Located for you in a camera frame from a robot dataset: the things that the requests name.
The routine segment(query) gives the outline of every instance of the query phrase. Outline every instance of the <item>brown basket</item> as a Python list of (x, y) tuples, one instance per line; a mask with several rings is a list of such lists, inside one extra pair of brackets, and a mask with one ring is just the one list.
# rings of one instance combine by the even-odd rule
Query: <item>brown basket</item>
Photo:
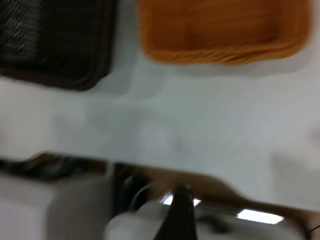
[(1, 0), (0, 74), (88, 90), (109, 73), (116, 0)]
[(164, 63), (248, 64), (297, 53), (309, 0), (138, 0), (143, 48)]

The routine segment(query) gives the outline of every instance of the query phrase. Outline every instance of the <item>orange plastic tray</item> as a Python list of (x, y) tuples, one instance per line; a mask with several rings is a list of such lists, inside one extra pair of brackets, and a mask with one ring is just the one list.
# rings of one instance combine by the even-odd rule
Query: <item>orange plastic tray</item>
[(144, 50), (164, 63), (248, 64), (297, 53), (309, 0), (137, 0)]

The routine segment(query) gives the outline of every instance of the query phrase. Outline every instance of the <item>white appliance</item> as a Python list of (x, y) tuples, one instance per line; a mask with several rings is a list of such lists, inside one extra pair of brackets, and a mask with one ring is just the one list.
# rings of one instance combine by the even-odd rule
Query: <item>white appliance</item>
[[(112, 219), (105, 230), (104, 240), (153, 240), (169, 210), (168, 205), (157, 200), (147, 202), (136, 213), (124, 213)], [(234, 212), (232, 208), (199, 204), (195, 217), (214, 216), (230, 229), (229, 232), (215, 232), (210, 224), (197, 221), (198, 240), (306, 240), (304, 231), (290, 219), (269, 213), (257, 212), (251, 220), (243, 219), (247, 210)], [(269, 214), (269, 223), (258, 222), (257, 216)]]
[(101, 175), (40, 182), (0, 175), (1, 240), (101, 240), (111, 216)]

